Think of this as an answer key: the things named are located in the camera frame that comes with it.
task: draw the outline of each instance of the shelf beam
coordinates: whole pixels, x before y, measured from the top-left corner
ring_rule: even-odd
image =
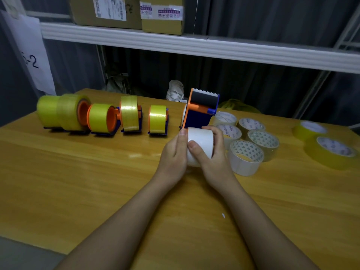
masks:
[[[320,47],[222,37],[173,36],[141,30],[42,22],[44,39],[360,74],[360,54]]]

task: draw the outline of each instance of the person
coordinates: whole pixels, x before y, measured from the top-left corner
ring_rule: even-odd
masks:
[[[161,199],[183,177],[187,149],[199,161],[206,181],[224,198],[258,269],[318,269],[266,216],[242,188],[225,155],[223,132],[214,126],[209,159],[187,130],[169,141],[152,179],[125,205],[81,242],[57,270],[128,269],[142,235]]]

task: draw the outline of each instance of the gray floor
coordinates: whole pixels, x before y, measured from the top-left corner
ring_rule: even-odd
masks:
[[[1,270],[52,270],[63,254],[0,237]]]

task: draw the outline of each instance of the wooden tabletop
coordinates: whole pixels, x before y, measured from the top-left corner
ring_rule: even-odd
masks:
[[[93,103],[121,94],[84,89]],[[113,138],[43,129],[36,113],[0,128],[0,235],[69,253],[152,177],[163,146],[179,129],[184,104],[137,97],[141,134]],[[151,104],[169,108],[169,135],[147,134]],[[272,221],[322,269],[360,269],[360,169],[313,161],[292,136],[297,120],[231,111],[257,119],[280,140],[276,157],[250,177],[236,176]],[[360,148],[346,127],[330,135]],[[191,168],[165,197],[140,245],[134,269],[253,269],[229,209]]]

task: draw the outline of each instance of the tape roll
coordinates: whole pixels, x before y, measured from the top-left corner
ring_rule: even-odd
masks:
[[[184,110],[183,110],[183,112],[182,112],[182,118],[181,118],[180,127],[182,127],[182,124],[183,124],[183,122],[184,122],[185,113],[186,113],[186,107],[187,107],[187,106],[188,106],[187,104],[185,104],[185,106],[184,106]]]
[[[246,140],[254,143],[263,151],[263,162],[270,161],[274,157],[275,152],[280,145],[280,142],[276,136],[265,131],[248,131]]]
[[[253,175],[264,160],[263,151],[249,141],[234,141],[227,151],[232,171],[242,176]]]
[[[254,120],[252,118],[239,119],[238,127],[243,133],[243,138],[246,137],[247,132],[250,130],[265,131],[265,126],[261,122]]]
[[[307,139],[304,150],[313,160],[336,170],[353,166],[358,158],[358,153],[353,148],[324,136]]]
[[[219,111],[219,112],[216,112],[213,125],[214,126],[217,126],[217,125],[235,126],[237,121],[238,121],[238,119],[233,114]]]
[[[39,98],[36,105],[36,110],[43,127],[61,127],[57,113],[59,99],[60,96],[42,96]]]
[[[188,142],[194,140],[203,149],[208,158],[212,157],[214,147],[214,136],[212,131],[189,127],[187,129]],[[191,167],[200,167],[199,162],[193,157],[189,149],[187,150],[187,165]]]
[[[233,125],[217,125],[216,127],[223,131],[225,150],[229,150],[231,142],[241,138],[241,131],[238,127]]]
[[[112,133],[117,122],[115,107],[110,104],[94,103],[88,109],[87,122],[93,132]]]
[[[64,94],[60,97],[57,107],[61,127],[66,131],[87,131],[86,120],[90,99],[87,96]]]
[[[139,117],[137,113],[137,96],[121,97],[121,123],[124,131],[138,131]]]
[[[151,105],[149,108],[149,132],[164,134],[166,126],[166,106]]]
[[[301,121],[293,129],[293,135],[302,141],[306,141],[315,136],[325,136],[327,132],[325,127],[312,121]]]

